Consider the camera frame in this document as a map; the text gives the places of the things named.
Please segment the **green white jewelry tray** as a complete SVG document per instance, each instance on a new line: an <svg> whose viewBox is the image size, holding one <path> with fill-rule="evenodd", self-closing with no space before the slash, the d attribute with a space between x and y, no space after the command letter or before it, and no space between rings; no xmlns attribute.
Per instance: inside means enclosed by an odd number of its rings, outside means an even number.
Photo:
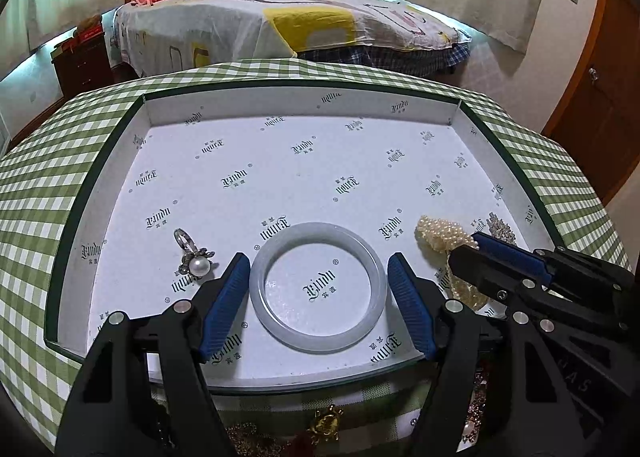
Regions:
<svg viewBox="0 0 640 457"><path fill-rule="evenodd" d="M244 81L140 96L81 184L55 256L49 347L82 359L107 316L151 316L189 299L174 233L213 251L220 275L282 229L349 229L387 260L401 252L446 289L446 260L416 239L424 216L516 244L561 240L497 136L452 96L338 81Z"/></svg>

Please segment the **bed with patterned sheet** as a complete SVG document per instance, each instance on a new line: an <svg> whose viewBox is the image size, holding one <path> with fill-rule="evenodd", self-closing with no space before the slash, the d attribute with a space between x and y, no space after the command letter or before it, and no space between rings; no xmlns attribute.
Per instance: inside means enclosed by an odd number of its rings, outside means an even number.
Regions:
<svg viewBox="0 0 640 457"><path fill-rule="evenodd" d="M162 0L118 8L114 41L141 77L251 58L427 77L464 62L472 39L400 0Z"/></svg>

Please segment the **dark wooden nightstand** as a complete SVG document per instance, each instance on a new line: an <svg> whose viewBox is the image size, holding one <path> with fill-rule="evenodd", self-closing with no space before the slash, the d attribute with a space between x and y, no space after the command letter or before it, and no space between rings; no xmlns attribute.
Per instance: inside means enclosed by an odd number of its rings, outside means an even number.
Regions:
<svg viewBox="0 0 640 457"><path fill-rule="evenodd" d="M72 37L59 43L51 53L51 63L65 99L114 84L104 32L84 41Z"/></svg>

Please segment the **silver rhinestone brooch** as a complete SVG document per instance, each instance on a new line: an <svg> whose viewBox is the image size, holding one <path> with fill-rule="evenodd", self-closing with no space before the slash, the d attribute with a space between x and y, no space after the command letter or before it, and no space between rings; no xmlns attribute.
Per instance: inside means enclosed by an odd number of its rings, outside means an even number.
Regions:
<svg viewBox="0 0 640 457"><path fill-rule="evenodd" d="M497 214L491 212L487 219L489 234L495 239L503 241L503 243L516 244L516 236L511 226L500 219Z"/></svg>

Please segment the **pale jade bangle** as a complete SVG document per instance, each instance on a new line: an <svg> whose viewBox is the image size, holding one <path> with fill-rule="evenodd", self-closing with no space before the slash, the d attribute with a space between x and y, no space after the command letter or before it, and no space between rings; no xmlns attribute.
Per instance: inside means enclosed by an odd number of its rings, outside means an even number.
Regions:
<svg viewBox="0 0 640 457"><path fill-rule="evenodd" d="M384 264L360 236L306 222L282 229L258 250L248 291L271 336L298 351L335 353L375 327L388 284Z"/></svg>

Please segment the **brown wooden door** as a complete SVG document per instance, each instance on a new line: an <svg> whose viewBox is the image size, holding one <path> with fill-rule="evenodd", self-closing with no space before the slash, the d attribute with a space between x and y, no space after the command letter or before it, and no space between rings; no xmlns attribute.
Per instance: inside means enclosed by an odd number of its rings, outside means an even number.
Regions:
<svg viewBox="0 0 640 457"><path fill-rule="evenodd" d="M639 165L639 7L597 0L574 74L542 134L608 204Z"/></svg>

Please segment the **red boxes on nightstand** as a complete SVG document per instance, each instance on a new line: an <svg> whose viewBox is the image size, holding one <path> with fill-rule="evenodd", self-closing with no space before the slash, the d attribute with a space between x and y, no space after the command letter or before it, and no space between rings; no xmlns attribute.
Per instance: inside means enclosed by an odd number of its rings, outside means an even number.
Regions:
<svg viewBox="0 0 640 457"><path fill-rule="evenodd" d="M96 14L81 21L73 31L70 38L56 44L51 52L51 60L54 60L67 51L73 51L84 42L104 33L102 15Z"/></svg>

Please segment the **red gold tassel charm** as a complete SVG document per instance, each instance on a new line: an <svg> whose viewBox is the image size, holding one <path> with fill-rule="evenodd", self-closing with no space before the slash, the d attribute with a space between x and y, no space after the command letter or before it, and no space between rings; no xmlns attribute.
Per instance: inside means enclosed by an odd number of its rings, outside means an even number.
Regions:
<svg viewBox="0 0 640 457"><path fill-rule="evenodd" d="M335 404L317 409L310 426L302 434L302 455L314 456L320 443L337 442L343 416L344 411Z"/></svg>

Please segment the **green checkered tablecloth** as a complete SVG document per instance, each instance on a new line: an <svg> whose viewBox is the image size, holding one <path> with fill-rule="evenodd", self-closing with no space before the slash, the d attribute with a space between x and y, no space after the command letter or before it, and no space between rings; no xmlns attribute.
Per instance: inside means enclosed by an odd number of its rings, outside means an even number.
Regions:
<svg viewBox="0 0 640 457"><path fill-rule="evenodd" d="M524 171L563 243L627 266L620 235L593 188L558 144L517 124L487 95L382 69L302 60L224 63L78 96L1 160L1 382L27 433L52 448L78 366L44 342L54 257L81 184L107 136L140 96L244 80L354 81L465 102Z"/></svg>

